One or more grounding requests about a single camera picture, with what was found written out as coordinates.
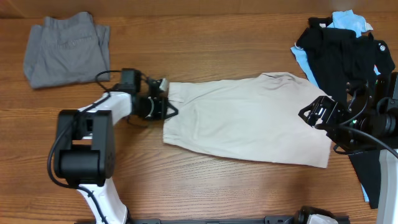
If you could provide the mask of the beige shorts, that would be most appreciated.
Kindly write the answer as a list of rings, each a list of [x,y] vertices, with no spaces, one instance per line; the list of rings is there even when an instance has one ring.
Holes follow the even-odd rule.
[[[203,83],[172,82],[163,141],[194,152],[249,161],[325,168],[331,140],[299,111],[321,89],[287,72]]]

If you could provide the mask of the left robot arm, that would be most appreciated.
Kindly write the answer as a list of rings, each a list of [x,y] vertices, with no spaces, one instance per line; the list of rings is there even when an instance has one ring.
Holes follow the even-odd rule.
[[[152,79],[141,71],[124,68],[119,83],[104,88],[92,104],[58,114],[57,132],[47,159],[53,183],[77,190],[86,200],[95,223],[133,223],[112,176],[116,163],[114,126],[137,116],[147,121],[178,115],[164,96],[166,79]]]

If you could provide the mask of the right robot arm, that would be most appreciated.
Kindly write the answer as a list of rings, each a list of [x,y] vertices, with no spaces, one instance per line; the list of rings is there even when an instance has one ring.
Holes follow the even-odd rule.
[[[338,154],[379,153],[381,188],[377,223],[397,223],[397,72],[379,75],[372,93],[368,84],[347,85],[346,104],[319,96],[298,115],[325,130]]]

